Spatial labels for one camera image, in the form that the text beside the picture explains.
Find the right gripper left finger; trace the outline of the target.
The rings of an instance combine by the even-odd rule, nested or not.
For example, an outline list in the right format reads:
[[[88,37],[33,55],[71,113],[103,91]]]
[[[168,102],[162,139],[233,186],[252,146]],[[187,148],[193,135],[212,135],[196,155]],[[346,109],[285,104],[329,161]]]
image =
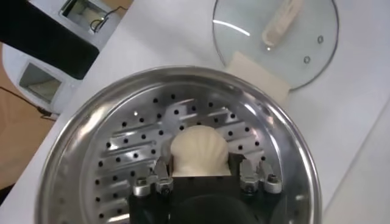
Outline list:
[[[138,177],[132,186],[132,195],[138,198],[157,193],[167,197],[173,191],[173,177],[171,176],[170,159],[159,157],[148,176]]]

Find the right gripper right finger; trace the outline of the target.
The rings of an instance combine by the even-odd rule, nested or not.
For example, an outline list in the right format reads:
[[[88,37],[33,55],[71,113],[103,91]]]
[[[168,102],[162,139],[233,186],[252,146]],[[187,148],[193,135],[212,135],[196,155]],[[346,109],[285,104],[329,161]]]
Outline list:
[[[276,175],[272,166],[260,159],[256,168],[242,154],[229,153],[229,169],[232,175],[239,177],[239,185],[243,192],[253,195],[259,188],[269,194],[282,192],[282,180]]]

